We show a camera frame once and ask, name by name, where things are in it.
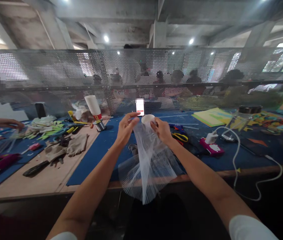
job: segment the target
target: charger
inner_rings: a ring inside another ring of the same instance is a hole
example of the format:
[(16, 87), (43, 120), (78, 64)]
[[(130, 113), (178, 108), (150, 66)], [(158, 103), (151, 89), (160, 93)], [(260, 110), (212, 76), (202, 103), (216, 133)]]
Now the charger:
[(218, 138), (218, 134), (216, 132), (208, 133), (205, 143), (214, 144)]

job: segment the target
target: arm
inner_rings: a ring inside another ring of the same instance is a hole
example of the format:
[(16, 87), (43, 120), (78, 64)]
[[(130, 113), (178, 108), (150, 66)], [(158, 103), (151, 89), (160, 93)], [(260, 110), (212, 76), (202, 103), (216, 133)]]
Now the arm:
[(71, 232), (78, 240), (85, 239), (92, 216), (107, 190), (111, 174), (121, 150), (127, 144), (133, 127), (139, 121), (138, 118), (130, 121), (130, 118), (136, 117), (139, 114), (128, 113), (121, 120), (114, 145), (112, 145), (98, 165), (73, 194), (51, 229), (47, 239), (51, 239), (62, 232)]
[(192, 183), (209, 199), (228, 230), (230, 220), (236, 215), (257, 216), (229, 185), (210, 167), (187, 151), (172, 138), (167, 122), (155, 118), (151, 123), (158, 137), (173, 151), (187, 171)]
[(22, 130), (25, 125), (14, 119), (0, 118), (0, 127), (18, 128), (19, 130)]

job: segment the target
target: perforated metal screen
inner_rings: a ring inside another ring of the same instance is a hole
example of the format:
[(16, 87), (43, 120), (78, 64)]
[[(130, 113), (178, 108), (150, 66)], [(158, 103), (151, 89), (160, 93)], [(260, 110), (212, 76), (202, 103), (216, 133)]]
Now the perforated metal screen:
[(97, 96), (104, 114), (128, 111), (136, 98), (149, 112), (204, 110), (282, 88), (283, 48), (0, 50), (0, 74), (0, 102), (30, 116), (35, 102), (59, 116), (86, 95)]

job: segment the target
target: yellow scissors handle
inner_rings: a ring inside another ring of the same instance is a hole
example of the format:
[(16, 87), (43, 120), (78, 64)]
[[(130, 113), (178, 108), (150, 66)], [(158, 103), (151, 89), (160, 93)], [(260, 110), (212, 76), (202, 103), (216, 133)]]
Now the yellow scissors handle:
[(183, 142), (188, 142), (188, 137), (185, 135), (182, 135), (180, 133), (172, 133), (172, 135), (174, 135), (176, 138), (178, 138), (180, 141)]

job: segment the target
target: clear plastic film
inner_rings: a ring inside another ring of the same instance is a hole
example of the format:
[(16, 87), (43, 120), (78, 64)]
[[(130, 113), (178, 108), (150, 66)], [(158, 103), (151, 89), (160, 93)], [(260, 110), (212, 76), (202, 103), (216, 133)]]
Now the clear plastic film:
[(119, 180), (128, 195), (147, 204), (183, 171), (172, 151), (153, 131), (150, 122), (138, 123), (134, 133), (138, 154), (118, 166)]

